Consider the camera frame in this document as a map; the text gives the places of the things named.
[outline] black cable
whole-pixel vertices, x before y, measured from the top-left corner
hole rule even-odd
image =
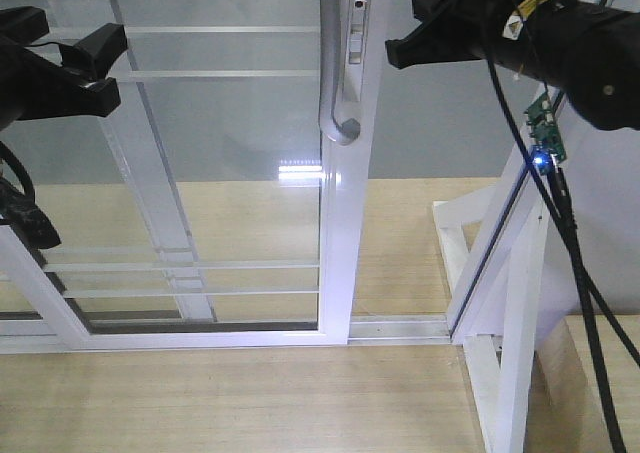
[[[9,168],[15,173],[18,177],[18,181],[22,185],[22,190],[24,191],[24,196],[29,198],[31,201],[35,201],[36,199],[36,190],[33,187],[33,181],[31,181],[31,176],[27,172],[26,168],[22,165],[20,160],[13,154],[13,152],[9,149],[7,145],[0,141],[0,158],[3,159]]]
[[[564,204],[558,205],[558,207],[556,207],[555,203],[550,198],[547,189],[542,183],[542,179],[540,178],[536,167],[533,165],[533,161],[531,160],[524,141],[520,136],[518,126],[516,125],[513,114],[511,113],[511,110],[507,103],[504,91],[502,90],[502,85],[500,84],[500,79],[498,78],[498,73],[496,71],[493,49],[491,48],[486,27],[482,28],[482,39],[484,43],[489,75],[491,77],[491,82],[493,83],[493,87],[495,89],[496,96],[498,98],[498,102],[500,104],[504,117],[509,125],[509,129],[511,130],[516,145],[520,150],[527,170],[531,174],[531,177],[533,178],[534,183],[536,184],[536,187],[538,188],[538,191],[540,192],[540,195],[545,202],[545,205],[549,209],[549,214],[569,250],[569,256],[571,258],[576,286],[578,288],[578,296],[580,298],[580,304],[583,311],[585,329],[587,331],[587,339],[589,341],[589,349],[591,351],[593,366],[596,373],[596,380],[600,392],[600,401],[602,404],[605,422],[607,424],[609,439],[614,449],[614,453],[626,453],[627,450],[624,446],[622,433],[620,432],[620,427],[615,411],[615,405],[613,403],[611,390],[609,388],[607,369],[604,362],[604,354],[602,353],[602,345],[600,344],[598,336],[595,313],[593,311],[593,305],[591,304],[591,299],[589,298],[588,289],[586,287],[587,282],[584,275],[585,268],[582,262],[578,237],[575,232],[575,228],[569,227],[567,223],[568,221],[571,221],[573,224],[575,224],[575,222],[573,221],[573,214],[570,213],[569,216],[567,216],[567,208],[569,208],[570,210],[570,201],[568,199],[568,194]]]
[[[22,45],[25,48],[40,48],[42,46],[47,45],[58,45],[58,46],[67,46],[64,43],[60,43],[59,41],[46,41],[44,43],[32,43],[31,45]]]
[[[613,404],[604,354],[602,352],[602,345],[600,344],[595,312],[593,311],[591,297],[589,296],[587,282],[584,277],[585,269],[582,261],[582,253],[580,251],[580,243],[578,241],[578,227],[576,225],[573,208],[571,206],[571,196],[569,195],[569,190],[564,179],[564,173],[561,168],[558,168],[557,171],[554,170],[550,172],[547,179],[549,180],[549,187],[551,188],[555,204],[558,206],[564,222],[563,236],[567,239],[568,243],[567,249],[569,251],[571,265],[574,271],[578,297],[580,298],[582,318],[584,319],[584,326],[587,332],[589,350],[593,360],[596,383],[598,384],[598,391],[600,392],[600,401],[602,403],[604,419],[607,424],[607,431],[609,432],[609,439],[611,440],[611,446],[615,453],[624,453],[627,450],[624,446],[622,432],[620,431],[620,425],[616,418],[615,405]]]
[[[529,40],[529,49],[533,50],[533,56],[534,56],[534,59],[536,60],[536,62],[538,64],[538,67],[543,71],[543,73],[546,73],[544,71],[544,65],[542,64],[542,61],[541,61],[540,56],[538,54],[538,50],[535,47],[534,33],[531,32],[531,29],[529,28],[529,24],[527,22],[527,19],[524,18],[524,15],[522,14],[522,11],[520,10],[520,7],[517,4],[517,2],[515,0],[511,0],[511,2],[513,3],[515,11],[518,13],[518,15],[520,16],[520,20],[522,21],[524,32],[527,35],[527,39]],[[604,6],[607,2],[608,2],[608,0],[599,0],[600,6]],[[537,15],[534,16],[534,28],[533,28],[534,31],[537,31],[537,28],[535,27],[536,20],[537,20]],[[547,82],[543,81],[543,85],[544,85],[544,90],[547,93],[547,96],[550,96],[549,95],[549,87],[547,85]],[[561,104],[562,99],[563,99],[563,95],[564,95],[564,93],[562,91],[560,91],[558,93],[558,95],[556,96],[556,98],[554,99],[553,106],[552,106],[552,111],[554,112],[554,114],[557,112],[557,110],[560,107],[560,104]],[[565,243],[565,246],[568,249],[569,245],[567,244],[567,242],[565,241],[564,238],[563,238],[563,241]],[[596,301],[596,303],[600,307],[600,310],[602,311],[603,315],[605,316],[605,318],[607,319],[607,321],[609,322],[609,324],[611,325],[611,327],[613,328],[615,333],[618,335],[618,338],[620,339],[622,344],[627,349],[629,355],[633,358],[633,360],[636,362],[636,364],[640,368],[640,352],[638,351],[636,346],[633,344],[633,341],[631,340],[631,338],[629,338],[629,336],[627,335],[626,331],[624,330],[624,328],[622,327],[622,325],[620,324],[618,319],[615,317],[615,315],[613,314],[613,312],[609,308],[609,305],[607,304],[605,299],[600,294],[600,291],[598,290],[598,288],[596,287],[595,283],[593,282],[593,280],[589,276],[589,273],[587,272],[586,268],[584,269],[583,274],[584,274],[585,280],[587,282],[587,286],[588,286],[589,292],[591,293],[591,295],[593,296],[594,300]]]

